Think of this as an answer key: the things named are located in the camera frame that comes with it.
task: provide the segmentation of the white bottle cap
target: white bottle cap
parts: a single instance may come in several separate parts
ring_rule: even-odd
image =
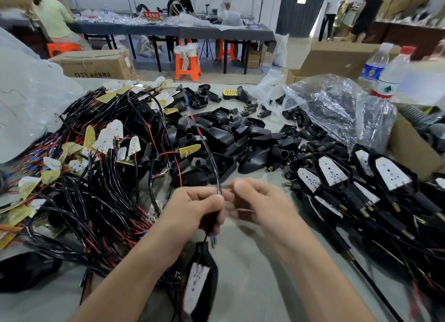
[[[394,44],[391,43],[382,43],[382,45],[380,46],[380,51],[390,52],[393,46]]]

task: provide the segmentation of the light green shirt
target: light green shirt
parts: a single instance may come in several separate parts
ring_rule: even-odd
[[[42,0],[34,5],[34,12],[42,22],[46,32],[51,38],[63,38],[73,33],[66,22],[73,22],[65,6],[58,0]]]

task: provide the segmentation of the red sign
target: red sign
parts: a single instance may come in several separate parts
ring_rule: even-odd
[[[162,20],[161,14],[159,12],[144,11],[144,18],[149,21],[160,21]]]

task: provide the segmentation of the black shirt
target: black shirt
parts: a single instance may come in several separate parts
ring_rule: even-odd
[[[170,0],[167,3],[167,14],[170,15],[170,5],[174,2],[174,0]],[[182,4],[182,6],[184,7],[185,11],[188,14],[191,14],[194,12],[193,6],[192,6],[192,2],[190,0],[181,0],[179,3]]]
[[[365,20],[374,20],[377,13],[380,10],[380,7],[383,4],[383,0],[365,0],[366,4],[360,13],[360,16],[358,19],[365,19]]]

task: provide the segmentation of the blue bottle label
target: blue bottle label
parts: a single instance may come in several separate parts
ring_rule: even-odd
[[[363,68],[360,78],[369,81],[378,80],[383,70],[385,70],[385,68],[366,64]]]

